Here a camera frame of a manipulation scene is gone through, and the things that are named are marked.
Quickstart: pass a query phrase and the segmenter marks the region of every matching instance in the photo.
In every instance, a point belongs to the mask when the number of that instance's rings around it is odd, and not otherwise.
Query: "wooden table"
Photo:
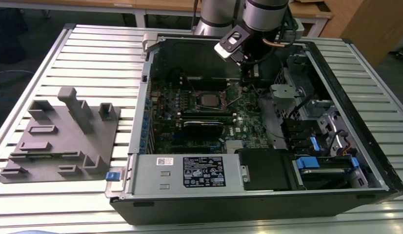
[[[194,0],[0,0],[0,7],[135,14],[138,27],[146,28],[146,15],[191,17]],[[333,13],[322,12],[313,3],[293,2],[290,8],[303,23],[314,24],[309,36],[318,37]]]
[[[306,36],[319,37],[329,20],[334,17],[333,13],[321,11],[314,3],[291,2],[290,8],[294,17],[299,18],[302,23],[313,24]]]

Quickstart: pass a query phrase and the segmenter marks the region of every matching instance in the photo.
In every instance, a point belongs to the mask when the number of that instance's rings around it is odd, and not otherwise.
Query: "warning sticker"
[[[173,166],[174,165],[174,158],[173,157],[159,157],[157,160],[158,166]]]
[[[226,186],[223,157],[185,157],[185,186]]]

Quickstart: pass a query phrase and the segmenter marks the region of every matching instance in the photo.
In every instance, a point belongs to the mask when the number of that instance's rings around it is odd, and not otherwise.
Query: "table leg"
[[[311,27],[310,33],[307,35],[309,37],[318,38],[321,36],[327,21],[329,19],[318,19],[317,23]]]
[[[41,10],[46,19],[51,19],[51,10]]]
[[[137,26],[138,28],[146,28],[146,10],[145,9],[135,9],[135,17],[137,17]]]

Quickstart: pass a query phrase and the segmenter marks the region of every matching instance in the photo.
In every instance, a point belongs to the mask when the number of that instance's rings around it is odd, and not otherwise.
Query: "motherboard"
[[[153,83],[155,153],[233,154],[243,147],[269,148],[255,87],[235,81],[222,91],[190,87]]]

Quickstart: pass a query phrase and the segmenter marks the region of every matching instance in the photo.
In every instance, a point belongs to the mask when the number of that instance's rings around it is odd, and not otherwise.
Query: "open computer tower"
[[[147,53],[125,191],[129,223],[334,216],[403,182],[313,42],[251,78],[217,38],[159,35]]]

